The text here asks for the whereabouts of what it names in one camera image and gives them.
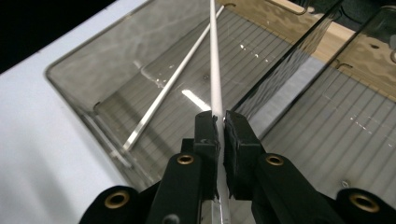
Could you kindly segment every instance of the white stick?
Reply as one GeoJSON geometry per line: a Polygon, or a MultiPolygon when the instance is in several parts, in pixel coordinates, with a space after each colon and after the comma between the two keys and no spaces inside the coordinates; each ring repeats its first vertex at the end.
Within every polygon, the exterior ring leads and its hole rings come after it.
{"type": "Polygon", "coordinates": [[[228,187],[226,180],[224,162],[224,125],[223,118],[224,113],[222,109],[221,101],[221,81],[220,81],[220,70],[219,70],[219,46],[218,46],[218,28],[216,24],[215,16],[215,0],[210,0],[210,98],[212,106],[212,115],[218,117],[216,126],[219,133],[220,142],[220,153],[218,163],[218,192],[219,192],[219,204],[217,202],[212,203],[212,220],[215,218],[218,212],[217,206],[220,208],[221,223],[229,224],[230,219],[230,207],[228,200],[228,187]]]}
{"type": "MultiPolygon", "coordinates": [[[[219,16],[221,11],[224,9],[224,7],[221,7],[216,14],[216,17],[219,16]]],[[[209,32],[210,24],[207,25],[205,30],[202,32],[201,36],[198,38],[198,40],[195,42],[195,44],[192,46],[190,49],[189,53],[186,55],[186,57],[183,59],[181,64],[178,66],[177,70],[175,73],[171,76],[171,78],[168,80],[166,83],[165,87],[163,90],[160,92],[160,94],[157,96],[155,101],[152,103],[148,111],[146,112],[145,116],[139,121],[137,124],[136,128],[134,131],[131,133],[129,138],[126,140],[125,144],[122,146],[122,149],[124,152],[131,150],[131,148],[134,146],[136,143],[137,139],[139,138],[140,134],[144,131],[146,126],[148,125],[149,121],[151,120],[152,116],[154,113],[157,111],[158,107],[160,107],[161,103],[163,102],[163,99],[165,98],[166,94],[171,90],[172,86],[176,82],[178,76],[181,74],[183,71],[184,67],[186,67],[187,63],[190,61],[192,55],[195,53],[195,51],[198,49],[198,47],[201,45],[202,41],[204,40],[205,36],[207,35],[207,32],[209,32]]]]}

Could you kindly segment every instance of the ribbed surface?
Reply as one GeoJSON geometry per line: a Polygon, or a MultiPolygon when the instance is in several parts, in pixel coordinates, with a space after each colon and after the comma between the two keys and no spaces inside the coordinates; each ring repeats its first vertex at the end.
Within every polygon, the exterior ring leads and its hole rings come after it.
{"type": "Polygon", "coordinates": [[[262,139],[320,192],[342,181],[396,207],[396,106],[355,78],[328,68],[262,139]]]}
{"type": "MultiPolygon", "coordinates": [[[[192,30],[95,107],[113,141],[124,143],[207,25],[208,21],[192,30]]],[[[218,27],[223,106],[231,108],[290,44],[227,9],[220,15],[218,27]]],[[[137,160],[153,181],[161,178],[170,156],[180,151],[181,139],[193,137],[194,117],[201,109],[182,91],[190,90],[210,105],[209,55],[207,36],[127,155],[127,159],[137,160]]]]}

